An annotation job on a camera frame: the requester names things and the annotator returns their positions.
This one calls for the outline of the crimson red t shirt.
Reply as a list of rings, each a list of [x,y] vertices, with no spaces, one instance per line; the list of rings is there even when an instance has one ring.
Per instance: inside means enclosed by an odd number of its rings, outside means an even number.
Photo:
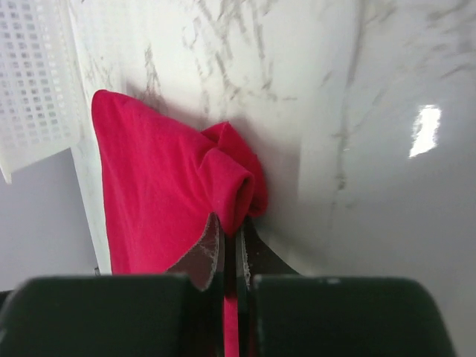
[[[94,94],[91,115],[113,273],[165,272],[211,213],[231,237],[266,212],[261,163],[229,123],[199,131],[107,90]]]

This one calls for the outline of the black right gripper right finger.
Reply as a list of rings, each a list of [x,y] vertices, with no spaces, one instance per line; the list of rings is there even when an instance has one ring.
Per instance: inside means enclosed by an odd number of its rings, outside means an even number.
[[[239,354],[255,356],[254,316],[251,308],[252,283],[256,275],[297,274],[260,238],[250,217],[235,235]]]

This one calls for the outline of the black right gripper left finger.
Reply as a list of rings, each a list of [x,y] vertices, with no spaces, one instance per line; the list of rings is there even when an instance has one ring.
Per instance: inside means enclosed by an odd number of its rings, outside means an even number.
[[[224,356],[225,234],[211,213],[199,240],[169,269],[190,281],[180,332],[180,356]]]

